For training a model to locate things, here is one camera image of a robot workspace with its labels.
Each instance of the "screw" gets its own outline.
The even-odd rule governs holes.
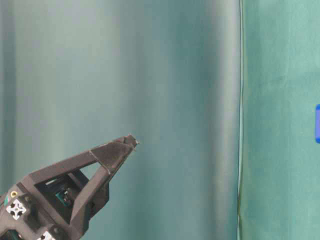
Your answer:
[[[15,198],[16,196],[18,196],[18,193],[16,191],[12,191],[10,193],[11,198]]]
[[[26,200],[27,202],[30,202],[31,201],[31,197],[25,196],[24,200]]]

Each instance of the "teal fabric backdrop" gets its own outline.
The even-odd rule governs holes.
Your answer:
[[[318,239],[320,2],[243,0],[243,240]]]
[[[237,0],[0,1],[1,192],[132,133],[141,145],[84,239],[235,239],[239,13]]]

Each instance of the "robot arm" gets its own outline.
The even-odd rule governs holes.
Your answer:
[[[109,182],[138,142],[132,135],[32,172],[0,197],[0,240],[78,240],[109,200]],[[81,168],[99,163],[91,179]]]

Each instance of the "green curtain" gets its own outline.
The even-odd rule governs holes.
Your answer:
[[[320,2],[243,0],[242,240],[318,239]]]
[[[132,133],[141,145],[83,239],[235,239],[239,9],[237,0],[0,1],[1,192]]]

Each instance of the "blue object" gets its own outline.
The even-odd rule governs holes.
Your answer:
[[[320,144],[320,104],[315,108],[315,141]]]

